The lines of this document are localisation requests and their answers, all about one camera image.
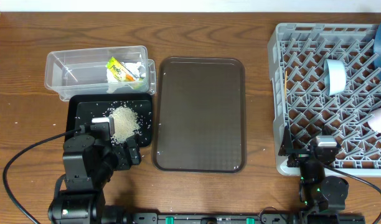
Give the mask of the wooden chopstick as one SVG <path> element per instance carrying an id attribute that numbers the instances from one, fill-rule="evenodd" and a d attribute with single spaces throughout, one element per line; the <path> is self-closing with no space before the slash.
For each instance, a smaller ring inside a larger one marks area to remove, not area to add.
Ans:
<path id="1" fill-rule="evenodd" d="M 285 70 L 285 80 L 284 80 L 284 99 L 287 100 L 287 80 L 288 80 L 288 71 Z"/>

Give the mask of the yellow snack wrapper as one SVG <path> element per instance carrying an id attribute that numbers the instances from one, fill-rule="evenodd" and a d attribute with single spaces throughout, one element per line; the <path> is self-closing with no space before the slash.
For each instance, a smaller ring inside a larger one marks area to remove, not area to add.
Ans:
<path id="1" fill-rule="evenodd" d="M 138 81 L 138 78 L 114 57 L 109 59 L 109 61 L 106 64 L 106 67 L 113 74 L 114 78 L 119 82 Z"/>

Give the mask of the light blue rice bowl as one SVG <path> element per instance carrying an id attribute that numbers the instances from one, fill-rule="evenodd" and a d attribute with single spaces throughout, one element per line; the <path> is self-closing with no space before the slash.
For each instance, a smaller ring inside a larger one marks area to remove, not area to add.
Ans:
<path id="1" fill-rule="evenodd" d="M 333 59 L 325 59 L 324 71 L 327 75 L 324 84 L 329 88 L 328 95 L 334 96 L 342 93 L 346 89 L 347 74 L 346 67 L 343 62 Z"/>

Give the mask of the pink cup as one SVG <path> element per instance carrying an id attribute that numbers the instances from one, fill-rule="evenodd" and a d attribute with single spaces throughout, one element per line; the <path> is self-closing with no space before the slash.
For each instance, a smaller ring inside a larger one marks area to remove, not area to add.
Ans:
<path id="1" fill-rule="evenodd" d="M 381 108 L 370 112 L 371 118 L 368 120 L 368 125 L 371 130 L 381 133 Z"/>

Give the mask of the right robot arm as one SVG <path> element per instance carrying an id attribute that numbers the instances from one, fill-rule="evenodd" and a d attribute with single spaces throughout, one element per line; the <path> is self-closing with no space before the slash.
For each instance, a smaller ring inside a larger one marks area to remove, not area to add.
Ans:
<path id="1" fill-rule="evenodd" d="M 295 223 L 339 223 L 338 212 L 345 209 L 349 184 L 340 177 L 326 175 L 325 167 L 335 161 L 340 144 L 331 135 L 318 135 L 307 147 L 293 146 L 289 127 L 285 127 L 279 156 L 287 166 L 300 170 L 299 199 L 305 204 Z"/>

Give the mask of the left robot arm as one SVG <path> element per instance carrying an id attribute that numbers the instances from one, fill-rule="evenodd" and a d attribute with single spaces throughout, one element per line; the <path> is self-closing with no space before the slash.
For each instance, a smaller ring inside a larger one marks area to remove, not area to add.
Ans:
<path id="1" fill-rule="evenodd" d="M 55 189 L 49 220 L 52 223 L 132 223 L 131 215 L 123 207 L 106 204 L 103 188 L 115 171 L 128 170 L 140 162 L 138 134 L 117 146 L 89 134 L 68 139 L 63 144 L 65 175 L 56 182 L 56 187 L 64 183 L 66 189 Z"/>

